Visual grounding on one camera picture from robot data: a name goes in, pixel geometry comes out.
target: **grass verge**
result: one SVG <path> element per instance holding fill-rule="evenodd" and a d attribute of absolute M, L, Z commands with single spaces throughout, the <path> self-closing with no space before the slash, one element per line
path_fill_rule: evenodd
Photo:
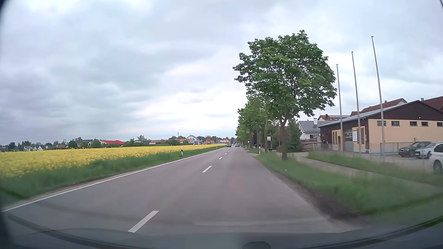
<path fill-rule="evenodd" d="M 394 176 L 418 183 L 443 187 L 443 177 L 441 175 L 434 175 L 419 170 L 403 169 L 394 163 L 378 163 L 358 157 L 348 157 L 322 152 L 309 152 L 307 158 L 382 175 Z"/>
<path fill-rule="evenodd" d="M 295 159 L 283 161 L 275 153 L 263 153 L 256 158 L 272 171 L 286 176 L 307 188 L 309 192 L 333 198 L 336 203 L 357 215 L 401 209 L 429 198 L 424 196 L 419 188 L 384 176 L 370 179 L 359 176 L 350 178 L 311 168 Z"/>
<path fill-rule="evenodd" d="M 181 156 L 181 152 L 158 153 L 143 157 L 131 156 L 119 159 L 100 160 L 82 167 L 60 167 L 52 170 L 34 171 L 17 177 L 0 178 L 0 196 L 2 198 L 2 204 L 7 205 L 62 187 L 152 167 L 213 151 L 217 148 L 211 147 L 185 151 L 183 157 Z"/>

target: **windshield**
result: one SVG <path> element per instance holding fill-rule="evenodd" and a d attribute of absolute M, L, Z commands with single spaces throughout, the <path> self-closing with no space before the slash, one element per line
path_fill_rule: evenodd
<path fill-rule="evenodd" d="M 0 248 L 437 224 L 440 2 L 7 1 Z"/>

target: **distant car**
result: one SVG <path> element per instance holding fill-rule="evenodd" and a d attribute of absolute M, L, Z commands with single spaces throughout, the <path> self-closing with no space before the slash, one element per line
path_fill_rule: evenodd
<path fill-rule="evenodd" d="M 431 150 L 436 144 L 437 144 L 436 142 L 432 142 L 424 148 L 416 149 L 416 157 L 429 159 L 429 157 L 431 156 Z"/>
<path fill-rule="evenodd" d="M 443 142 L 438 142 L 431 150 L 431 156 L 429 157 L 434 172 L 437 174 L 443 173 Z"/>
<path fill-rule="evenodd" d="M 415 150 L 416 149 L 420 149 L 420 148 L 424 148 L 426 146 L 428 146 L 428 144 L 430 144 L 430 141 L 419 141 L 419 142 L 415 142 L 411 145 L 409 145 L 408 147 L 403 147 L 400 148 L 398 150 L 398 155 L 401 157 L 415 157 Z"/>

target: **asphalt road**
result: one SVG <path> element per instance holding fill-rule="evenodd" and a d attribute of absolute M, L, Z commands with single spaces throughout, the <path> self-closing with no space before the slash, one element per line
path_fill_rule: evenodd
<path fill-rule="evenodd" d="M 222 148 L 21 206 L 4 214 L 49 229 L 134 234 L 336 233 L 243 148 Z M 13 235 L 31 232 L 8 221 Z"/>

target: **white car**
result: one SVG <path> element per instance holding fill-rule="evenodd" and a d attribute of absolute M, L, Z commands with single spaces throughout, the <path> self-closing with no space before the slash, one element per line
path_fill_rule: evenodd
<path fill-rule="evenodd" d="M 443 142 L 438 142 L 431 150 L 431 156 L 429 162 L 437 174 L 443 173 Z"/>

